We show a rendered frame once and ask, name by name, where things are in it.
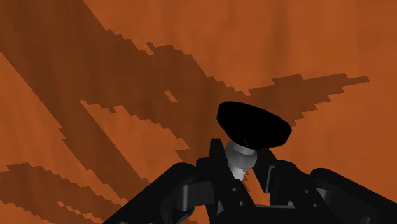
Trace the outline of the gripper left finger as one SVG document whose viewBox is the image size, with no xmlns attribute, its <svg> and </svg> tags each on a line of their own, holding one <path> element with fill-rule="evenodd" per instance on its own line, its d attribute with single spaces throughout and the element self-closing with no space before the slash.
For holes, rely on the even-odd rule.
<svg viewBox="0 0 397 224">
<path fill-rule="evenodd" d="M 220 139 L 211 140 L 208 157 L 174 164 L 103 224 L 180 224 L 201 205 L 218 223 L 256 209 L 230 171 Z"/>
</svg>

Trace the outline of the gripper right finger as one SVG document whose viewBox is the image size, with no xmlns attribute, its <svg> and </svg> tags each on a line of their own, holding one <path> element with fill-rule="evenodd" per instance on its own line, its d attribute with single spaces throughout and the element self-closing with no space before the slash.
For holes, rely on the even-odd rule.
<svg viewBox="0 0 397 224">
<path fill-rule="evenodd" d="M 397 224 L 397 203 L 325 168 L 306 174 L 258 150 L 254 173 L 275 224 Z"/>
</svg>

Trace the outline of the black knob with grey stem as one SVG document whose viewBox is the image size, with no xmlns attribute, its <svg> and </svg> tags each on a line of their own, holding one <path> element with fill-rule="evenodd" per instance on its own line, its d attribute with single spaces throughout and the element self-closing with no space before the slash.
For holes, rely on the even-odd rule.
<svg viewBox="0 0 397 224">
<path fill-rule="evenodd" d="M 239 181 L 254 167 L 260 150 L 284 145 L 292 133 L 291 125 L 279 116 L 243 102 L 222 102 L 216 120 L 230 138 L 225 153 Z"/>
</svg>

